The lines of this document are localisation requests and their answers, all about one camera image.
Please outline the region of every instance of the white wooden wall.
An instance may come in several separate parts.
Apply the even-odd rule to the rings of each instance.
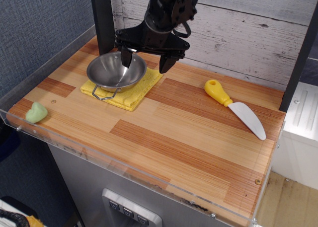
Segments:
[[[112,0],[115,29],[142,22],[149,0]],[[285,90],[317,0],[199,0],[181,62]]]

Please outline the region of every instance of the screw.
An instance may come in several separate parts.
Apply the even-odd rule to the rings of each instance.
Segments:
[[[260,184],[262,184],[262,181],[259,180],[259,179],[256,179],[256,180],[255,180],[255,184],[256,184],[256,185],[260,185]]]

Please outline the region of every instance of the black cable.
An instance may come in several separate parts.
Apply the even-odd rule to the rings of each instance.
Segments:
[[[16,227],[30,227],[29,221],[22,214],[0,209],[0,217],[12,221]]]

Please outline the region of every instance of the wooden floor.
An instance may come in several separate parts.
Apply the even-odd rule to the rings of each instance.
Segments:
[[[272,172],[256,219],[262,227],[317,227],[318,190]]]

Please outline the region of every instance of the yellow knife handle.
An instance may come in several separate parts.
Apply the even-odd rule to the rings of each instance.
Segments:
[[[208,80],[204,85],[204,90],[209,96],[225,107],[233,103],[233,100],[230,99],[229,95],[223,90],[221,84],[215,79]]]

